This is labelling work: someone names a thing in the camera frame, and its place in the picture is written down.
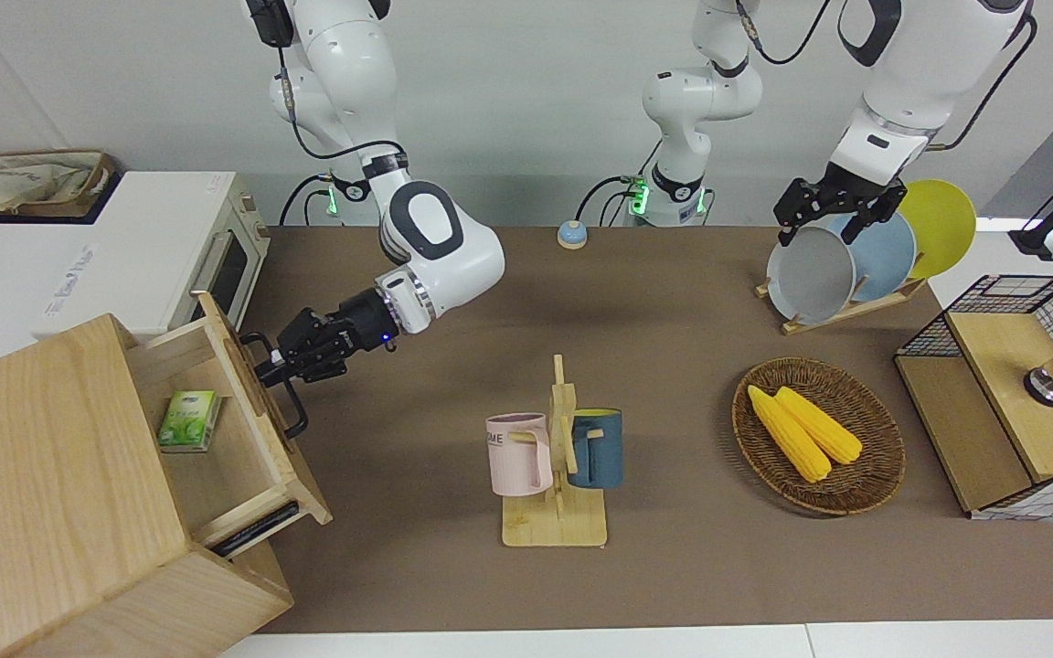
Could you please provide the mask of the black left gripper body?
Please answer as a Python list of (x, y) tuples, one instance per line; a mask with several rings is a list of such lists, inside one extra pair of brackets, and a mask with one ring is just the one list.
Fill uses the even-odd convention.
[(889, 184), (879, 184), (837, 164), (824, 167), (822, 179), (814, 185), (811, 216), (852, 213), (857, 203), (874, 201)]

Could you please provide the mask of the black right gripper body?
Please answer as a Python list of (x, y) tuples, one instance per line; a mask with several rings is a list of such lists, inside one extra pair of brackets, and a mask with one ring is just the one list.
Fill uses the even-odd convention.
[(363, 291), (339, 304), (330, 315), (306, 307), (277, 334), (275, 358), (281, 378), (306, 383), (346, 373), (346, 361), (356, 351), (388, 345), (397, 337), (397, 322), (383, 296)]

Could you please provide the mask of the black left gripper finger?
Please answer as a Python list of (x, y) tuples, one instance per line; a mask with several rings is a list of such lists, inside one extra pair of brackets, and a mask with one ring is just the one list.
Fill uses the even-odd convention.
[(889, 222), (902, 203), (908, 190), (903, 183), (891, 183), (874, 201), (861, 201), (849, 217), (843, 228), (845, 245), (851, 246), (865, 230), (878, 222)]
[(774, 204), (774, 217), (779, 225), (778, 241), (784, 250), (790, 246), (797, 230), (811, 221), (812, 201), (814, 187), (803, 178), (794, 178)]

